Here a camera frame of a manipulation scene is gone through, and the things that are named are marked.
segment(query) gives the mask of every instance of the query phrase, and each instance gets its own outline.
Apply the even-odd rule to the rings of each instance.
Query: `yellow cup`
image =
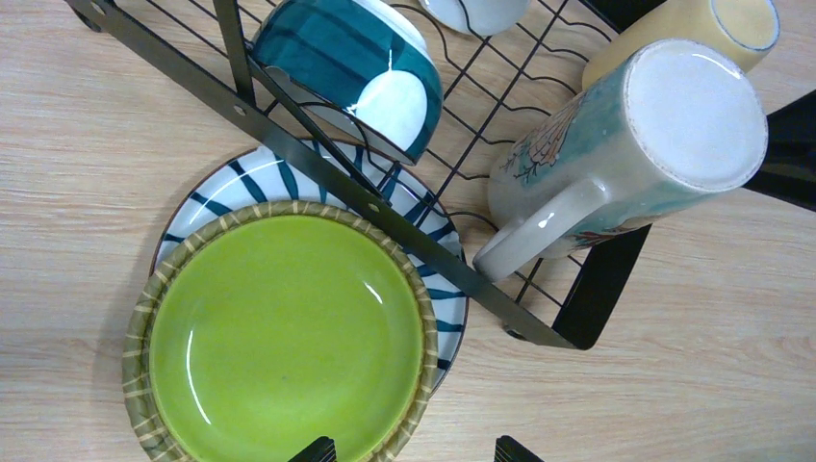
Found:
[[[779,38],[771,0],[668,0],[601,50],[584,68],[588,88],[635,51],[661,39],[690,39],[723,53],[748,72]]]

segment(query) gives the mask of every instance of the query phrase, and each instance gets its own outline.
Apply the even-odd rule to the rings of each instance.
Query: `mug handle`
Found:
[[[498,230],[473,266],[493,282],[504,279],[608,202],[603,185],[589,179],[573,183],[530,218]]]

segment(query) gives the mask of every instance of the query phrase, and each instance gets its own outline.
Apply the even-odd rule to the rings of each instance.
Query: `cup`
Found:
[[[734,62],[685,39],[648,45],[494,164],[488,201],[501,229],[474,265],[499,280],[738,188],[767,140]]]
[[[286,0],[252,58],[305,109],[405,164],[420,159],[442,113],[425,40],[380,0]]]
[[[668,0],[623,31],[584,68],[588,88],[639,48],[660,39],[691,39],[714,48],[748,72],[779,38],[771,0]]]
[[[420,5],[447,27],[480,36],[493,36],[510,29],[524,16],[529,4],[529,0],[420,1]]]

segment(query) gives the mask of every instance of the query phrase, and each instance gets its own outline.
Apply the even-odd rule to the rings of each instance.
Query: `dishware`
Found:
[[[501,229],[474,264],[498,280],[738,188],[767,139],[734,62],[691,40],[648,45],[494,164],[488,201]]]
[[[442,113],[424,38],[380,0],[286,0],[256,34],[252,57],[305,109],[409,165]]]
[[[493,36],[524,16],[529,0],[422,0],[431,15],[454,31]]]
[[[772,0],[668,0],[592,57],[581,83],[589,88],[632,53],[660,39],[691,39],[719,51],[748,72],[779,38]]]
[[[436,340],[427,290],[382,231],[317,202],[255,204],[148,280],[126,405],[153,460],[289,460],[320,436],[340,460],[391,458],[427,405]]]
[[[303,142],[335,167],[340,167],[318,142]],[[392,165],[387,159],[366,151],[361,145],[341,141],[336,141],[336,144],[375,185],[382,182],[384,172]],[[432,192],[419,178],[400,166],[397,166],[392,178],[382,188],[383,194],[391,201],[395,211],[417,223],[425,209],[423,201],[430,200]],[[415,197],[411,190],[422,194],[422,197]],[[261,146],[231,159],[196,185],[173,213],[157,244],[151,268],[157,270],[159,264],[180,242],[196,229],[222,215],[252,204],[293,199],[322,202],[346,209],[345,204],[337,197],[289,166],[266,147]],[[420,230],[464,261],[465,254],[453,221],[447,217],[442,204],[437,203],[435,210],[437,213],[428,214],[420,225]],[[434,381],[436,390],[450,370],[462,344],[468,320],[469,299],[420,259],[414,255],[408,256],[419,269],[422,282],[428,288],[437,320],[439,361]]]

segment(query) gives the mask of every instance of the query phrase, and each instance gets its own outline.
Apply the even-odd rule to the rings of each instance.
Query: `plate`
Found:
[[[245,207],[150,277],[123,355],[128,411],[153,460],[289,460],[320,436],[339,460],[390,456],[432,392],[435,327],[416,268],[369,222]]]
[[[316,141],[303,142],[340,167]],[[341,141],[336,141],[336,144],[374,185],[381,182],[385,176],[383,172],[394,164],[385,157],[368,152],[363,145]],[[416,176],[400,165],[396,166],[396,173],[382,191],[391,200],[394,210],[413,223],[419,221],[425,210],[423,201],[429,201],[433,197],[432,192]],[[269,200],[290,199],[314,200],[348,210],[340,199],[265,146],[238,156],[210,173],[181,203],[166,226],[156,249],[152,268],[157,268],[173,248],[204,224],[241,207]],[[437,204],[435,209],[440,214],[428,214],[420,225],[420,230],[464,261],[465,253],[453,221],[446,217],[442,205]],[[408,257],[417,267],[422,282],[431,295],[437,320],[439,361],[434,381],[436,390],[450,370],[462,343],[469,299],[423,261],[410,254]]]

